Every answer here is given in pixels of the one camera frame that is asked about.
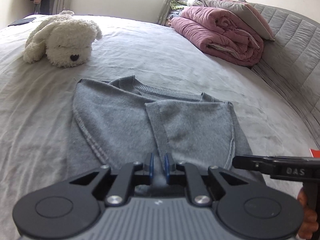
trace human hand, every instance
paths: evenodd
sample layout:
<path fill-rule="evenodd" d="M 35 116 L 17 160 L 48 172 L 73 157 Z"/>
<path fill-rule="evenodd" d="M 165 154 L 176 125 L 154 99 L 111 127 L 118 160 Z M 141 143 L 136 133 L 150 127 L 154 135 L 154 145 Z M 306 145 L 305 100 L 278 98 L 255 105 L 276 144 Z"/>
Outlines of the human hand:
<path fill-rule="evenodd" d="M 303 239 L 311 239 L 312 234 L 318 230 L 317 213 L 308 207 L 308 197 L 303 188 L 300 190 L 297 200 L 301 203 L 304 212 L 303 223 L 298 231 L 298 236 Z"/>

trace folded comforter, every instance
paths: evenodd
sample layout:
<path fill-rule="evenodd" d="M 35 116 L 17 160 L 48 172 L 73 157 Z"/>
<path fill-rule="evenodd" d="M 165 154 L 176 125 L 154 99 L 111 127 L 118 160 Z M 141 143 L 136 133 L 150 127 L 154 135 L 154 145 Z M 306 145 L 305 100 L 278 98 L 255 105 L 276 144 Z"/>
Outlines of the folded comforter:
<path fill-rule="evenodd" d="M 202 52 L 241 66 L 258 63 L 263 40 L 238 16 L 212 7 L 185 8 L 171 26 Z"/>

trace stuffed animal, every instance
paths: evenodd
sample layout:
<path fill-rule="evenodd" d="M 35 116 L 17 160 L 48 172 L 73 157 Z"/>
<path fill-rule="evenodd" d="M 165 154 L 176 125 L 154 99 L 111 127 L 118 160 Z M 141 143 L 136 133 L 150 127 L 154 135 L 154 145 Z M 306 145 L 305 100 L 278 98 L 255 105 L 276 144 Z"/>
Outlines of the stuffed animal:
<path fill-rule="evenodd" d="M 47 54 L 57 67 L 74 67 L 91 56 L 91 44 L 102 33 L 94 21 L 75 19 L 72 11 L 63 11 L 45 19 L 27 39 L 23 60 L 33 63 Z"/>

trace bed sheet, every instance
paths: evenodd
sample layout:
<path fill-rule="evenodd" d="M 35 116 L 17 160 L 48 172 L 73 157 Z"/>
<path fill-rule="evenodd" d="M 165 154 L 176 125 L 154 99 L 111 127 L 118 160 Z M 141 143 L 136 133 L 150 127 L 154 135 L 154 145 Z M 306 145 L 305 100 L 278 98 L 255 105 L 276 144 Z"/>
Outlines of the bed sheet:
<path fill-rule="evenodd" d="M 81 78 L 135 74 L 144 84 L 231 101 L 256 155 L 310 156 L 309 148 L 316 148 L 297 113 L 251 70 L 203 54 L 172 28 L 76 17 L 96 21 L 103 39 L 93 43 L 90 60 L 75 68 L 56 68 L 46 57 L 23 62 L 24 43 L 39 21 L 0 31 L 0 240 L 19 236 L 11 212 L 20 197 L 65 178 L 71 102 Z M 291 195 L 300 188 L 266 181 Z"/>

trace quilted headboard panel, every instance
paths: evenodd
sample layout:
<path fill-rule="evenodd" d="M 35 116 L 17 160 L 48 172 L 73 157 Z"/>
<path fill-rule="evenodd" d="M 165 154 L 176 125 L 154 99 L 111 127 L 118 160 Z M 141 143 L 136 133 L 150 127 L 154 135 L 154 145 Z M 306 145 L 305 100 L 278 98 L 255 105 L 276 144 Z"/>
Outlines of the quilted headboard panel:
<path fill-rule="evenodd" d="M 252 70 L 288 101 L 320 146 L 320 24 L 284 9 L 252 5 L 275 34 Z"/>

